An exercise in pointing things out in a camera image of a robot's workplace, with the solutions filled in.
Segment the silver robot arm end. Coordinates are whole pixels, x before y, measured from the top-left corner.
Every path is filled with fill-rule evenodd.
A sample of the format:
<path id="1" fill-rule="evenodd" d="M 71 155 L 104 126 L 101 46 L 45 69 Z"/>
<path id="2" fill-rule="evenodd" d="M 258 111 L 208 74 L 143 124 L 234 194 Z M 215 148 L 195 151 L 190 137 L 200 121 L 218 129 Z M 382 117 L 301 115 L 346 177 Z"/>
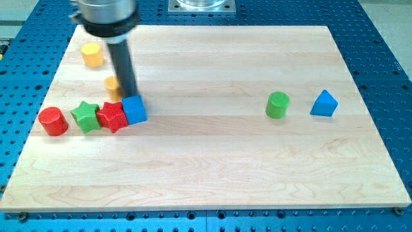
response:
<path id="1" fill-rule="evenodd" d="M 138 24 L 138 2 L 135 0 L 70 0 L 77 11 L 74 23 L 81 23 L 87 33 L 108 44 L 123 43 Z"/>

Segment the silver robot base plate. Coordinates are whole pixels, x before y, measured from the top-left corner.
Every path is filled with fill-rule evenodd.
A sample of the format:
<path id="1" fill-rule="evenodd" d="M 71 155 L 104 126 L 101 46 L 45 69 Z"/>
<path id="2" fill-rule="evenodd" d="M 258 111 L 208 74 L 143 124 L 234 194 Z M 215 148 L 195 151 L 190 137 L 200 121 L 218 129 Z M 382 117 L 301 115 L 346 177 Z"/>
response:
<path id="1" fill-rule="evenodd" d="M 170 14 L 200 14 L 236 12 L 235 0 L 168 0 Z"/>

